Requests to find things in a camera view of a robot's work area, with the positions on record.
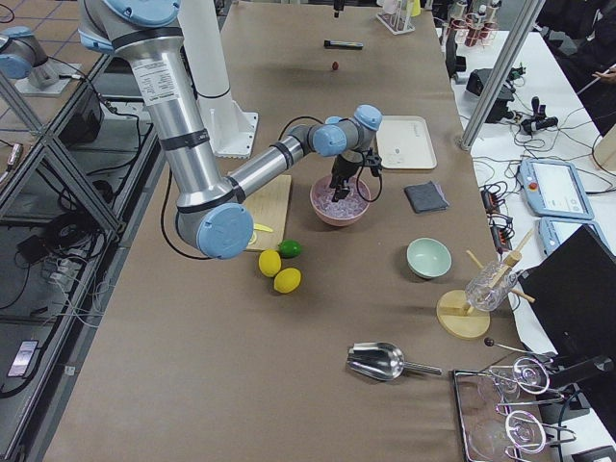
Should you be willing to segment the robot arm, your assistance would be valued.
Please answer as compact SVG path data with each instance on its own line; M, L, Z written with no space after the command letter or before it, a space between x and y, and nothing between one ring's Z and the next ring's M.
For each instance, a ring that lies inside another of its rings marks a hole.
M200 18L196 10L186 1L81 1L78 8L82 44L130 65L180 192L176 231L207 258L230 259L246 249L253 233L246 197L306 155L371 150L382 114L361 105L351 117L292 128L223 176L181 56Z

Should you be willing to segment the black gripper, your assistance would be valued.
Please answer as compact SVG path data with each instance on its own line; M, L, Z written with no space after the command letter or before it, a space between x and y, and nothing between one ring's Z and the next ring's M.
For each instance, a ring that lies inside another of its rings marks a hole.
M350 187L347 182L353 177L361 166L361 154L355 151L347 151L335 158L329 188L334 189L333 202L339 202L347 198Z

